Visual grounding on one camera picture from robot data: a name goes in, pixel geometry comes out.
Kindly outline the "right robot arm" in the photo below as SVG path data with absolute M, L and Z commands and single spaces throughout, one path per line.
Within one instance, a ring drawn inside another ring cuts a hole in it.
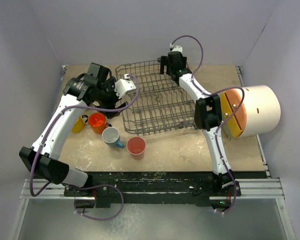
M 206 91 L 188 68 L 187 57 L 179 51 L 170 51 L 157 59 L 159 73 L 168 75 L 186 91 L 195 103 L 194 122 L 205 136 L 212 161 L 212 190 L 218 196 L 225 195 L 233 184 L 233 172 L 227 160 L 222 141 L 221 100 L 218 94 Z

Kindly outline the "yellow mug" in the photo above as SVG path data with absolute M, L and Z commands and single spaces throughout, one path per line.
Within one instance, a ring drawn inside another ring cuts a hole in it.
M 86 123 L 88 122 L 88 116 L 87 115 L 82 115 L 80 116 L 77 121 L 75 122 L 71 132 L 72 133 L 79 133 L 81 132 L 84 128 Z

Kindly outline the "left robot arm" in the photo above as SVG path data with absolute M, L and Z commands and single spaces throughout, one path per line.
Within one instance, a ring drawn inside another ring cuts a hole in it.
M 136 90 L 128 76 L 116 79 L 105 66 L 91 63 L 88 71 L 71 78 L 65 85 L 58 107 L 40 137 L 31 147 L 22 147 L 19 156 L 30 172 L 53 184 L 75 186 L 81 196 L 93 191 L 89 175 L 59 160 L 63 146 L 76 121 L 93 102 L 99 103 L 98 111 L 119 115 L 127 105 L 116 107 L 124 95 Z

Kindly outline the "orange mug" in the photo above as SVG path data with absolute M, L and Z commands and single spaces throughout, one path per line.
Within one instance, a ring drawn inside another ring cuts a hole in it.
M 94 133 L 100 135 L 106 128 L 112 127 L 112 125 L 107 122 L 105 115 L 100 112 L 91 114 L 88 117 L 88 124 L 90 125 Z

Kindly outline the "pink tumbler cup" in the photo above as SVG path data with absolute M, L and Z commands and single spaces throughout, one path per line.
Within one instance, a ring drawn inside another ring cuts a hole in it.
M 126 148 L 134 160 L 141 160 L 146 150 L 146 141 L 139 136 L 131 137 L 126 144 Z

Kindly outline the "blue mug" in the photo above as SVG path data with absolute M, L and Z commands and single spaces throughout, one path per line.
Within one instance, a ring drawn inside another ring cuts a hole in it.
M 125 145 L 120 140 L 120 133 L 115 127 L 107 127 L 101 134 L 102 140 L 111 148 L 123 149 Z

